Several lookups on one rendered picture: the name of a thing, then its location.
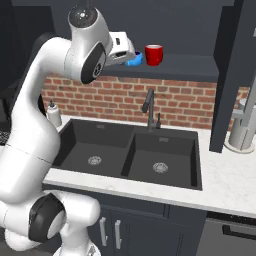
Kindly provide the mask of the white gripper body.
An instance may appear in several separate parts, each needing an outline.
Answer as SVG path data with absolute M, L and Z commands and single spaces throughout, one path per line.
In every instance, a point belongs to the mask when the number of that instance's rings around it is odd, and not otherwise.
M 129 39 L 115 39 L 110 53 L 107 55 L 106 65 L 119 65 L 135 58 L 135 49 Z

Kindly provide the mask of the dark base cabinet door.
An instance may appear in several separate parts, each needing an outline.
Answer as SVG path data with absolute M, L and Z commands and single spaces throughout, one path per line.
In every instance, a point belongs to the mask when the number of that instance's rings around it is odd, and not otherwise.
M 101 209 L 99 219 L 88 228 L 88 233 L 101 256 L 113 256 L 111 214 L 106 208 Z
M 115 256 L 196 256 L 202 230 L 155 217 L 111 213 Z M 115 222 L 121 220 L 121 249 L 116 249 Z

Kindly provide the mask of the blue bowl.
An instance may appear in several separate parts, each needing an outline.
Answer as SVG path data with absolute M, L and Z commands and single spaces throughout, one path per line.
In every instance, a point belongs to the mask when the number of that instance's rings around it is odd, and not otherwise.
M 140 51 L 136 51 L 135 54 L 134 59 L 125 62 L 126 66 L 139 66 L 142 64 L 143 54 Z

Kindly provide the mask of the red cup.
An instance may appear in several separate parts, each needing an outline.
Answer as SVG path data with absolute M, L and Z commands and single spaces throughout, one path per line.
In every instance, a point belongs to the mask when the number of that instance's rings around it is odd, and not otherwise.
M 163 47 L 161 45 L 146 45 L 144 51 L 149 66 L 157 66 L 162 62 Z

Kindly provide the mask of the black tap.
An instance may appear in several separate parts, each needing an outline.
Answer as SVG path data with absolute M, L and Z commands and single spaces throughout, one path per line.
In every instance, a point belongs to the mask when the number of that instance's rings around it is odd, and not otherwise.
M 160 120 L 154 122 L 154 90 L 150 88 L 147 92 L 146 99 L 142 105 L 142 112 L 148 114 L 147 129 L 149 132 L 153 132 L 155 129 L 161 128 Z

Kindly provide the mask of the white soap dispenser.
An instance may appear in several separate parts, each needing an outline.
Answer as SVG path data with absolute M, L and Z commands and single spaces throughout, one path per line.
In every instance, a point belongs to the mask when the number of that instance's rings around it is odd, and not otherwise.
M 48 120 L 55 126 L 60 127 L 62 125 L 61 114 L 58 106 L 50 100 L 47 108 Z

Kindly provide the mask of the black double sink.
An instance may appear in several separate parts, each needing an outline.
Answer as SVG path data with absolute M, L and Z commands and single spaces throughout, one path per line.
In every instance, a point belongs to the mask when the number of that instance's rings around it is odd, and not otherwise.
M 60 138 L 55 168 L 202 189 L 196 132 L 71 119 Z

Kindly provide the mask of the dark dishwasher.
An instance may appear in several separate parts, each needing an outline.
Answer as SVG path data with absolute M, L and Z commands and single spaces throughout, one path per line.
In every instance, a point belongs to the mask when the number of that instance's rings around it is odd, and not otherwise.
M 224 235 L 223 225 L 256 235 L 256 218 L 208 212 L 196 256 L 256 256 L 256 241 Z

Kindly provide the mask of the dark open wall cabinet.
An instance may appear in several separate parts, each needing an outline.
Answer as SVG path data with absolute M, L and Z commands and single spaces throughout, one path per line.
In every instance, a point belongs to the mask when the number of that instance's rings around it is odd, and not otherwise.
M 214 49 L 221 12 L 235 0 L 91 0 L 111 31 L 124 31 L 143 51 L 148 44 L 163 46 L 156 67 L 106 67 L 104 76 L 215 82 Z

